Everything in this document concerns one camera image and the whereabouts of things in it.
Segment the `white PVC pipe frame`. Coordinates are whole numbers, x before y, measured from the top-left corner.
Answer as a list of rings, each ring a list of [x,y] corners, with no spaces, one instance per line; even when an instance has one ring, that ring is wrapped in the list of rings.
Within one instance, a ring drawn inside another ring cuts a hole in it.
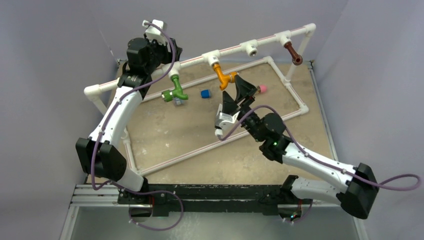
[[[260,39],[252,39],[245,42],[242,42],[238,45],[228,47],[225,49],[220,50],[213,50],[206,53],[203,53],[201,56],[194,57],[188,60],[184,61],[177,61],[173,62],[171,64],[165,64],[164,66],[157,68],[153,74],[158,75],[160,74],[162,77],[168,76],[171,78],[172,75],[179,75],[179,71],[184,68],[188,68],[191,66],[195,66],[201,63],[208,63],[211,67],[214,63],[220,63],[219,58],[224,57],[227,55],[239,53],[242,51],[245,51],[249,56],[254,56],[258,49],[258,46],[279,42],[283,47],[285,43],[291,42],[293,48],[297,51],[298,54],[302,55],[302,53],[305,51],[305,48],[307,47],[310,38],[313,36],[314,32],[316,30],[316,25],[314,23],[306,24],[302,27],[292,29],[292,30],[286,30],[282,32],[275,33],[271,36],[263,37]],[[290,120],[294,117],[304,115],[309,112],[309,108],[307,104],[301,99],[301,97],[298,95],[298,93],[295,91],[291,84],[291,77],[293,76],[295,69],[298,65],[291,64],[287,74],[283,74],[280,69],[277,67],[277,65],[274,62],[274,59],[271,56],[263,57],[259,60],[255,60],[252,62],[248,62],[246,64],[230,68],[226,71],[222,71],[224,74],[229,74],[230,72],[236,72],[241,70],[246,70],[248,68],[255,67],[260,64],[268,64],[272,67],[272,69],[275,71],[275,73],[278,75],[280,81],[284,85],[284,87],[287,89],[287,91],[291,94],[293,99],[296,101],[296,103],[299,106],[299,109],[291,112],[289,114],[286,114],[282,116],[282,119]],[[215,75],[209,75],[203,78],[199,78],[194,81],[190,81],[188,83],[181,84],[182,88],[190,88],[202,83],[206,83],[208,81],[211,81],[213,79],[218,79],[217,74]],[[111,103],[113,102],[116,94],[116,89],[118,87],[118,79],[109,81],[103,84],[97,84],[97,85],[91,85],[87,86],[84,89],[84,94],[87,96],[87,98],[92,101],[95,106],[99,109],[99,111],[105,115],[107,112],[107,109],[110,107]],[[148,95],[146,98],[144,98],[141,103],[147,102],[156,98],[159,98],[161,96],[161,93],[157,92],[151,95]],[[131,148],[131,140],[130,136],[127,130],[127,126],[124,129],[124,133],[122,137],[120,138],[120,141],[123,141],[123,144],[125,145],[126,149],[126,160],[129,162],[129,167],[131,170],[135,171],[136,173],[139,173],[141,175],[148,175],[155,173],[157,171],[160,171],[162,169],[165,169],[166,167],[175,165],[179,162],[185,161],[187,159],[190,159],[192,157],[198,156],[200,154],[203,154],[207,151],[211,151],[213,149],[216,149],[218,147],[221,147],[225,144],[229,144],[231,142],[234,142],[236,140],[239,140],[243,137],[246,137],[248,133],[246,131],[237,133],[235,135],[232,135],[228,137],[224,141],[217,141],[214,143],[211,143],[209,145],[203,146],[201,148],[195,149],[193,151],[187,152],[181,156],[172,158],[170,160],[164,161],[160,164],[154,165],[152,167],[149,167],[145,170],[138,171],[135,165],[134,155]]]

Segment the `orange water faucet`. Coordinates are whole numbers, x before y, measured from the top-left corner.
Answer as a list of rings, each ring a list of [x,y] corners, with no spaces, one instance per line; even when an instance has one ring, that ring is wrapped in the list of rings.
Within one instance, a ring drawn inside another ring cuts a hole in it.
[[[235,83],[236,76],[238,75],[238,72],[233,71],[233,72],[224,74],[222,69],[221,69],[221,65],[219,63],[214,63],[212,65],[212,69],[216,73],[217,78],[220,82],[219,89],[221,91],[224,91],[228,87],[229,84]]]

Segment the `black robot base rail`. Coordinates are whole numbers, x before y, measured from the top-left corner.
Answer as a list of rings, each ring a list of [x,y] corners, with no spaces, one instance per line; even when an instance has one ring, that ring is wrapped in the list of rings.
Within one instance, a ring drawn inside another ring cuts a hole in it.
[[[142,190],[147,195],[136,195],[120,190],[118,204],[153,207],[155,217],[167,217],[171,212],[185,213],[261,213],[264,216],[284,217],[296,211],[300,204],[309,205],[311,199],[300,200],[283,185],[235,184],[153,184]]]

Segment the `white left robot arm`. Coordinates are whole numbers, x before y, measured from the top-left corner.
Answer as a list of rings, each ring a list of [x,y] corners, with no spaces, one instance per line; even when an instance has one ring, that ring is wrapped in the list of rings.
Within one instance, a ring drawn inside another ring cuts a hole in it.
[[[146,179],[131,170],[119,152],[120,138],[135,109],[145,98],[153,72],[162,64],[179,61],[182,51],[173,38],[164,45],[146,37],[131,39],[127,44],[128,60],[122,66],[111,105],[89,137],[79,138],[75,144],[84,173],[106,178],[130,190],[130,199],[138,205],[149,199],[149,191],[143,187]]]

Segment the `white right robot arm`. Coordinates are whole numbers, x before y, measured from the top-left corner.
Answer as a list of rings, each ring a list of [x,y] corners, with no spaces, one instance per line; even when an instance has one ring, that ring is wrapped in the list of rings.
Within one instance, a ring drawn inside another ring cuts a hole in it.
[[[284,202],[319,200],[338,205],[355,218],[369,217],[379,188],[368,165],[340,163],[300,145],[272,107],[267,107],[271,112],[263,117],[250,107],[255,101],[256,86],[236,75],[235,88],[235,98],[223,91],[216,114],[215,135],[220,141],[229,138],[223,135],[229,127],[241,126],[261,144],[259,150],[268,160],[302,169],[319,178],[288,177],[280,191]]]

